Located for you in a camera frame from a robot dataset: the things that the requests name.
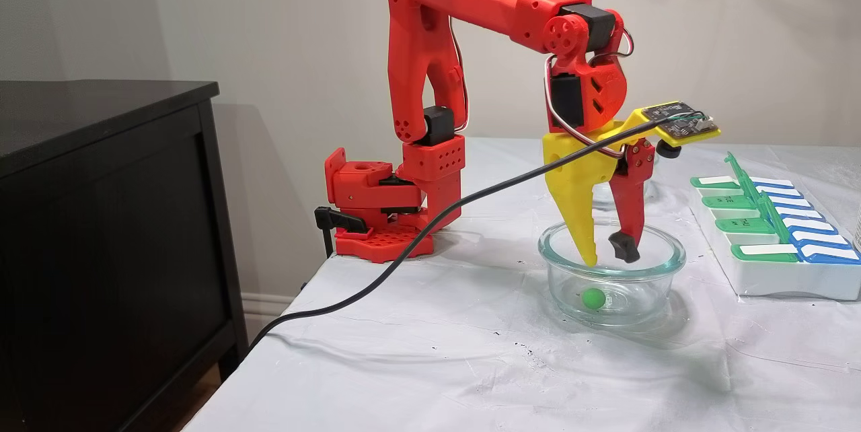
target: dark wooden cabinet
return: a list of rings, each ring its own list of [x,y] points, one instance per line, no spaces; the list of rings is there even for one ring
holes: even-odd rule
[[[0,430],[158,430],[245,356],[217,94],[0,82]]]

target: wall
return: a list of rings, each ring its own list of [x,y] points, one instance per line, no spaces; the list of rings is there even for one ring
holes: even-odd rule
[[[62,79],[48,0],[0,0],[0,79]]]
[[[295,295],[323,258],[311,219],[326,204],[323,159],[338,146],[351,159],[400,154],[385,0],[49,1],[70,79],[221,83],[215,109],[243,290],[261,309]],[[861,144],[856,0],[594,1],[622,13],[636,37],[624,61],[626,110],[681,98],[716,116],[727,143]],[[544,58],[499,34],[455,29],[468,134],[540,137]]]

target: floor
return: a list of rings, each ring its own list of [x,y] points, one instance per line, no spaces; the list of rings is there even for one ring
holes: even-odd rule
[[[181,419],[179,419],[176,424],[173,425],[172,432],[179,432],[185,425],[190,422],[191,418],[194,417],[194,414],[203,407],[203,404],[206,404],[207,400],[209,400],[210,396],[218,390],[218,387],[221,385],[221,375],[219,375],[218,367],[212,367],[207,374],[203,375],[203,378],[197,382],[197,385],[194,386],[194,389],[191,393],[188,393],[188,398],[182,402],[181,404],[177,404],[176,406],[181,408],[182,411],[178,411],[178,414],[181,413]]]

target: pill organizer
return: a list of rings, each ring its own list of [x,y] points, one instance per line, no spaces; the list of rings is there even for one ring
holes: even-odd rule
[[[789,180],[691,178],[691,210],[733,290],[855,300],[861,255]]]

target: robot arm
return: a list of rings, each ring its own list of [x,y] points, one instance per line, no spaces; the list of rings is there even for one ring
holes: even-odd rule
[[[422,89],[425,75],[437,106],[449,108],[455,128],[467,121],[463,71],[449,25],[449,16],[506,34],[536,52],[556,55],[553,76],[565,74],[559,107],[575,125],[593,131],[621,108],[627,91],[615,57],[594,67],[585,53],[611,54],[622,38],[622,18],[602,11],[591,0],[388,0],[388,77],[394,130],[404,143],[424,136]],[[551,131],[563,129],[551,120]]]
[[[591,5],[591,0],[388,0],[388,5],[391,113],[403,145],[403,163],[393,171],[390,163],[347,162],[343,149],[326,160],[329,201],[342,214],[365,223],[359,227],[362,232],[345,227],[336,232],[339,254],[391,260],[431,219],[461,198],[464,138],[456,133],[467,125],[468,98],[450,18],[551,54],[545,83],[550,131],[544,138],[545,162],[617,134],[639,117],[634,111],[627,122],[613,120],[627,92],[615,56],[625,34],[624,22],[618,13]],[[587,52],[595,54],[588,62]],[[435,96],[435,105],[428,108],[422,107],[425,77]],[[615,144],[546,176],[587,264],[597,259],[591,188],[602,181],[611,181],[619,209],[622,230],[615,241],[611,239],[617,256],[637,258],[642,182],[651,176],[654,147],[643,139],[624,143],[630,146]],[[452,211],[433,230],[460,213]],[[432,251],[428,236],[412,255]]]

